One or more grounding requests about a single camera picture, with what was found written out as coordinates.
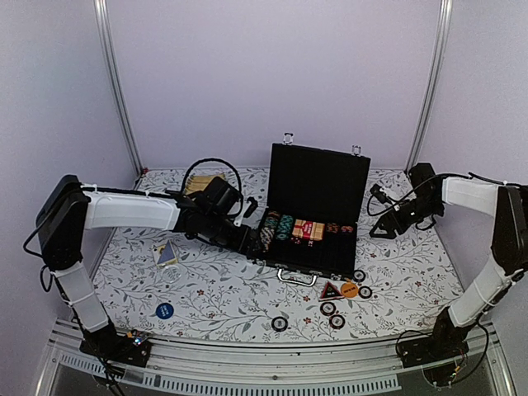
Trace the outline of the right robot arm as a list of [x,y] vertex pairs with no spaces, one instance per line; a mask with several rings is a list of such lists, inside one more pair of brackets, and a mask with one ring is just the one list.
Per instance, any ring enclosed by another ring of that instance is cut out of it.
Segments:
[[399,198],[381,182],[371,187],[371,198],[381,205],[367,210],[376,219],[372,238],[394,239],[426,219],[436,221],[448,209],[468,210],[489,227],[478,231],[472,222],[455,232],[464,244],[482,239],[469,252],[483,262],[468,271],[464,292],[438,314],[440,331],[427,340],[430,357],[443,360],[459,344],[454,330],[473,327],[527,271],[527,186],[475,173],[437,173],[430,163],[415,165],[408,177],[410,190]]

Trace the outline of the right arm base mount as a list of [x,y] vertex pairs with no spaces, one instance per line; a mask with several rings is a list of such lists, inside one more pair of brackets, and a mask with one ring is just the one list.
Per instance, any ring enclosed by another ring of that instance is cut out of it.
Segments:
[[409,368],[464,357],[469,352],[469,346],[466,341],[438,342],[431,333],[406,330],[398,336],[395,352],[403,367]]

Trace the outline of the black poker set case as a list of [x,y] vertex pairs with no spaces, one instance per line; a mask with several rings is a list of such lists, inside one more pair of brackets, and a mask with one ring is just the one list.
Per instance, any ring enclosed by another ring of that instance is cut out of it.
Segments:
[[[356,239],[361,205],[370,170],[370,159],[361,148],[349,153],[311,148],[293,143],[285,134],[271,146],[265,211],[248,256],[268,266],[336,280],[351,278],[356,266]],[[275,235],[263,252],[259,233],[269,211],[325,224],[323,239],[310,241]],[[350,225],[352,233],[329,233],[327,224]]]

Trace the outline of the salmon black chip stack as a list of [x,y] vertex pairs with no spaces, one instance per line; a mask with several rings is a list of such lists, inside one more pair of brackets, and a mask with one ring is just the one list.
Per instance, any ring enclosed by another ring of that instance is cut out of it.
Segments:
[[329,233],[338,233],[339,229],[340,229],[340,226],[338,224],[334,224],[334,223],[327,224],[327,231]]

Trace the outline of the black poker chip right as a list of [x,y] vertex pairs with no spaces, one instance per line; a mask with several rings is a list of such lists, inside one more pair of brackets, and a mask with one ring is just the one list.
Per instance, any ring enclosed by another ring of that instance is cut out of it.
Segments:
[[362,299],[370,299],[373,295],[373,291],[369,286],[363,285],[359,288],[358,295]]

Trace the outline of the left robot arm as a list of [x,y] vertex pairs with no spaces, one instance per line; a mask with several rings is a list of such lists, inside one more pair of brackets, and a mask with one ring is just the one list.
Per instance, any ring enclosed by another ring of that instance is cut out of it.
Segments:
[[214,177],[202,191],[122,190],[62,177],[35,219],[40,257],[65,294],[65,301],[91,333],[105,358],[123,349],[83,265],[83,237],[100,229],[152,229],[203,238],[220,248],[246,253],[251,228],[244,224],[257,203]]

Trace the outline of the blue round button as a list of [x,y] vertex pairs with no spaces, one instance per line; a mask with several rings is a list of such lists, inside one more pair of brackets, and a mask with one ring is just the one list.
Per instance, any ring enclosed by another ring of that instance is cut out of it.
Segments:
[[155,314],[162,320],[169,319],[174,314],[174,307],[170,303],[162,303],[156,308]]

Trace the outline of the red black poker chip front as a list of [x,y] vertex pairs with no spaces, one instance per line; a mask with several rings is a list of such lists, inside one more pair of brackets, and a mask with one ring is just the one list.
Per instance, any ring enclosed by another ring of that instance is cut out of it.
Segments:
[[334,314],[329,318],[329,325],[333,329],[341,329],[345,326],[346,320],[340,314]]

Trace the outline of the right aluminium frame post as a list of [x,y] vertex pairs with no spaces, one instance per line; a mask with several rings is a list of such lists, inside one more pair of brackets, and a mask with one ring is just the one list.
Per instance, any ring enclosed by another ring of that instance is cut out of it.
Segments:
[[452,12],[453,1],[441,0],[438,20],[436,23],[436,36],[433,45],[426,91],[422,100],[422,106],[417,120],[417,127],[412,139],[411,149],[405,166],[406,172],[408,172],[413,166],[417,164],[425,142],[427,128],[431,119],[436,91],[441,78],[441,70],[446,55]]

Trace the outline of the front aluminium rail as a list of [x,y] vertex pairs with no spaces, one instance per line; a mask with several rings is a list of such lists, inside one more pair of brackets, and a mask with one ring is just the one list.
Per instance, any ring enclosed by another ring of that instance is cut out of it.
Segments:
[[37,395],[518,395],[491,323],[468,336],[451,384],[443,360],[407,367],[398,336],[337,342],[245,344],[176,337],[152,339],[143,367],[103,365],[83,354],[78,326],[59,320],[45,347]]

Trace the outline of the orange round button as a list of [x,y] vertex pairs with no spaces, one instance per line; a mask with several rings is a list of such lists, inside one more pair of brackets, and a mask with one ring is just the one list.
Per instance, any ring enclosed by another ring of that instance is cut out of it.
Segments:
[[340,292],[345,298],[352,299],[358,295],[359,288],[353,282],[346,282],[342,284]]

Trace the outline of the woven bamboo tray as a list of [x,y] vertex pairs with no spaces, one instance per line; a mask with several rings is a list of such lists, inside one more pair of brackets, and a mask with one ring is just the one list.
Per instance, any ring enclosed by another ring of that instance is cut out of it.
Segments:
[[203,191],[216,177],[224,181],[226,180],[224,173],[189,176],[185,183],[185,194],[190,195],[193,192]]

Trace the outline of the black poker chip front left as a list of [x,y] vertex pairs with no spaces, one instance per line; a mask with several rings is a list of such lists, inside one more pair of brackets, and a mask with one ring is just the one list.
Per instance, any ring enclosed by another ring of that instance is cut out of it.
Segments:
[[285,317],[277,316],[271,320],[271,327],[276,332],[284,332],[288,328],[288,320]]

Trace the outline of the black poker chip near case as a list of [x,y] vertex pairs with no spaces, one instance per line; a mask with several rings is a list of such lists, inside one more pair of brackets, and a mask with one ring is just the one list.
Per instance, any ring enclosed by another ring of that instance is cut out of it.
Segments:
[[363,270],[354,270],[352,274],[352,279],[355,282],[363,282],[366,278],[366,273]]

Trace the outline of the black triangular all-in button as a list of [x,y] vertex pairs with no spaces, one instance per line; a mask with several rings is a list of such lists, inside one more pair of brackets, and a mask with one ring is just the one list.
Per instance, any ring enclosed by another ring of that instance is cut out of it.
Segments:
[[320,301],[331,301],[331,300],[337,300],[337,299],[343,299],[344,296],[340,292],[340,290],[332,284],[330,281],[328,281],[325,286],[323,287],[323,291],[319,297]]

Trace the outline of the blue tan chip stack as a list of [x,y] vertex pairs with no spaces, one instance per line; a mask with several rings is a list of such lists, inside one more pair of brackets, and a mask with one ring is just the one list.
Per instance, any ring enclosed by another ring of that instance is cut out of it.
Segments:
[[259,233],[260,244],[263,252],[269,251],[280,218],[281,214],[276,211],[269,211],[267,213]]

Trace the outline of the aluminium frame post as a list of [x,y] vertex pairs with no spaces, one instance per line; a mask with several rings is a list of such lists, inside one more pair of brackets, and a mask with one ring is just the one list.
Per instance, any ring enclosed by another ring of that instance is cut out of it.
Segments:
[[417,127],[412,139],[411,149],[405,166],[406,172],[408,172],[413,166],[417,164],[425,142],[427,128],[431,119],[436,91],[441,78],[441,70],[446,55],[452,12],[453,1],[441,0],[438,20],[436,23],[436,36],[433,45],[426,91],[422,100],[422,106],[417,120]]
[[125,103],[125,95],[120,82],[120,75],[116,59],[116,52],[113,45],[111,24],[108,12],[108,4],[105,0],[94,0],[94,11],[96,17],[96,24],[98,35],[101,42],[101,50],[103,59],[108,72],[109,82],[111,86],[111,93],[115,103],[115,108],[120,122],[125,147],[130,157],[131,165],[136,175],[141,175],[144,166],[142,164],[138,145],[130,123],[130,117]]

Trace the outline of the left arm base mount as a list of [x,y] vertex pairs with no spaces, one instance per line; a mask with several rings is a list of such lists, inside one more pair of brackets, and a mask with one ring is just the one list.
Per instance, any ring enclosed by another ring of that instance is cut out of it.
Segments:
[[136,344],[133,338],[120,335],[114,328],[85,332],[79,350],[107,361],[145,368],[152,349],[150,341]]

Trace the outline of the left aluminium frame post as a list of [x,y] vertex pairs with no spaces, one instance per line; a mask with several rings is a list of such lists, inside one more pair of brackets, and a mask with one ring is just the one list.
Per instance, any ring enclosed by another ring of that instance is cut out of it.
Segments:
[[116,59],[116,52],[113,45],[111,24],[108,12],[108,4],[105,0],[94,0],[94,11],[96,17],[96,24],[98,35],[101,42],[101,50],[103,59],[108,72],[109,82],[111,86],[111,93],[115,103],[115,108],[120,122],[125,147],[130,157],[131,165],[136,175],[141,175],[144,166],[142,164],[138,145],[130,123],[130,117],[125,103],[125,95],[120,82],[120,75]]

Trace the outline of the green blue chip stack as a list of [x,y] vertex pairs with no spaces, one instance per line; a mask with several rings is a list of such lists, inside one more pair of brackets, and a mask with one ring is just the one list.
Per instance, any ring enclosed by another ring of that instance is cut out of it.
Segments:
[[291,234],[294,224],[295,219],[293,216],[288,214],[282,215],[276,228],[276,239],[280,241],[287,240]]

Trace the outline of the blue playing card deck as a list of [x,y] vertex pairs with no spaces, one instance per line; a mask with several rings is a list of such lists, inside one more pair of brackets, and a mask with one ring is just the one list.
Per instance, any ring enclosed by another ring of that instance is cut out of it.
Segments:
[[158,268],[175,265],[178,262],[176,250],[170,240],[163,244],[153,246],[152,254]]

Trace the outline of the red black poker chip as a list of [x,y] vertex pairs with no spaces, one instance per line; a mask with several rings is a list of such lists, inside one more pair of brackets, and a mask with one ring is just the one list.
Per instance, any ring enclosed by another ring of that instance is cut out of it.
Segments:
[[333,329],[341,329],[345,326],[346,320],[340,314],[334,314],[329,318],[329,325]]
[[320,312],[324,316],[333,316],[336,312],[337,308],[335,304],[331,301],[325,301],[320,306]]

